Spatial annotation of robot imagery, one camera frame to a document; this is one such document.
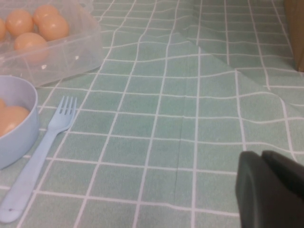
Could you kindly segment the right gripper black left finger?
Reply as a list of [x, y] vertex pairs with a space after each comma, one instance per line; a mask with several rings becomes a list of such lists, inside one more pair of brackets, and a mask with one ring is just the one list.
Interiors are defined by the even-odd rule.
[[235, 185], [243, 228], [302, 228], [304, 199], [287, 189], [253, 151], [239, 156]]

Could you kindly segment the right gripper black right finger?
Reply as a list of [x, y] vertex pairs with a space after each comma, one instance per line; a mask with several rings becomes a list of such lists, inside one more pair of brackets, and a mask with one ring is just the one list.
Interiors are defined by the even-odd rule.
[[304, 198], [304, 167], [275, 152], [262, 151], [262, 159], [282, 184], [299, 198]]

